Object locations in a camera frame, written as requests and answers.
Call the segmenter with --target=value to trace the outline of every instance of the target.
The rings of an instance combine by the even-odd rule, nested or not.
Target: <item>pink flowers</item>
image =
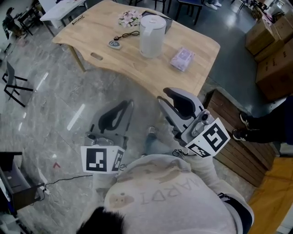
[[[141,17],[142,16],[138,11],[132,9],[118,16],[118,24],[122,25],[123,27],[134,27],[139,25]]]

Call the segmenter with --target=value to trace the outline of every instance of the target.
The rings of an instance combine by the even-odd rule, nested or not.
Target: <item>white kettle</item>
[[[163,48],[166,21],[160,16],[142,17],[140,26],[140,52],[146,58],[155,58]]]

